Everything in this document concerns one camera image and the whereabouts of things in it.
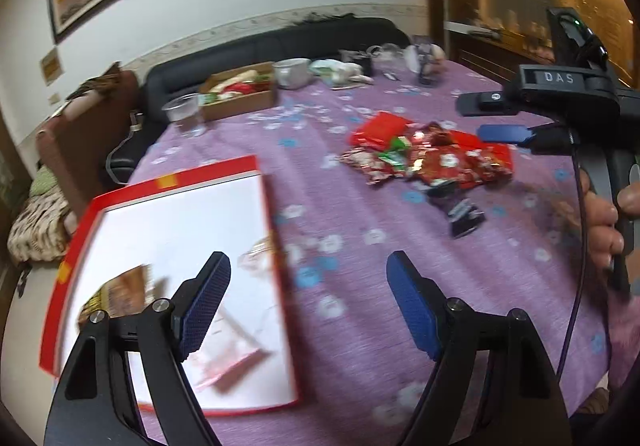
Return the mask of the person's right hand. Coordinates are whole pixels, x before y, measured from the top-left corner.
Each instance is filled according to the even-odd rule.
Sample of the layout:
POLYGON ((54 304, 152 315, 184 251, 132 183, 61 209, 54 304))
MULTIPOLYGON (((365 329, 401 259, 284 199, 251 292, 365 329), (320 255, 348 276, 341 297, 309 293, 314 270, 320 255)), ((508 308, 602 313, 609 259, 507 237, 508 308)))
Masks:
POLYGON ((624 249, 624 237, 614 226, 618 221, 618 210, 590 190, 590 179, 582 169, 579 172, 587 216, 588 251, 598 270, 610 270, 614 256, 624 249))

